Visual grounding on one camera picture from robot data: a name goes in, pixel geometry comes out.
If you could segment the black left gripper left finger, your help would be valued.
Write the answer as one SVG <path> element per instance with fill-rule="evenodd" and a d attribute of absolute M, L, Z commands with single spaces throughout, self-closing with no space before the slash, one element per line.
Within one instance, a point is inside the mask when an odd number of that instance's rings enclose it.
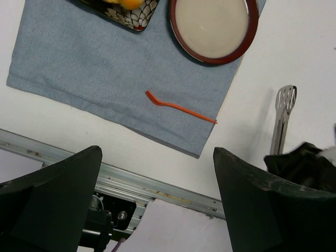
<path fill-rule="evenodd" d="M 76 251 L 101 161 L 90 146 L 1 183 L 1 251 Z"/>

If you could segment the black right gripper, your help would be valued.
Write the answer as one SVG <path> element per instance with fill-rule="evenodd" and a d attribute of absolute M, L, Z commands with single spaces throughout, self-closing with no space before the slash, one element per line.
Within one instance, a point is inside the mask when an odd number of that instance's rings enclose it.
<path fill-rule="evenodd" d="M 267 171 L 287 181 L 326 192 L 335 191 L 335 166 L 319 155 L 322 150 L 305 142 L 292 152 L 267 155 Z"/>

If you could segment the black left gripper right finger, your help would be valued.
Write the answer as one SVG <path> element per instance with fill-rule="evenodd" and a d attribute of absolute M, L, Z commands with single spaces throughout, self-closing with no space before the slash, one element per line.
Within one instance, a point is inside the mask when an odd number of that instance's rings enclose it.
<path fill-rule="evenodd" d="M 335 194 L 289 182 L 215 148 L 233 251 L 335 251 Z"/>

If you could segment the metal tongs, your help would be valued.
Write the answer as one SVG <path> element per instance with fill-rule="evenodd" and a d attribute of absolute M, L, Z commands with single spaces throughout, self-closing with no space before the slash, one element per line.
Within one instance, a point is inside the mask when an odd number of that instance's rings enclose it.
<path fill-rule="evenodd" d="M 280 155 L 284 149 L 290 114 L 295 106 L 297 87 L 287 85 L 280 88 L 276 95 L 276 119 L 272 135 L 270 155 Z"/>

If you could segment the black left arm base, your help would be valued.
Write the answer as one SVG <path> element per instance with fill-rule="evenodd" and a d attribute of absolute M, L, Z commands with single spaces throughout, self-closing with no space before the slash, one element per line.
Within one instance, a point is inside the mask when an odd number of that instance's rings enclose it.
<path fill-rule="evenodd" d="M 127 229 L 135 209 L 135 202 L 94 192 L 79 246 L 104 251 L 114 229 Z"/>

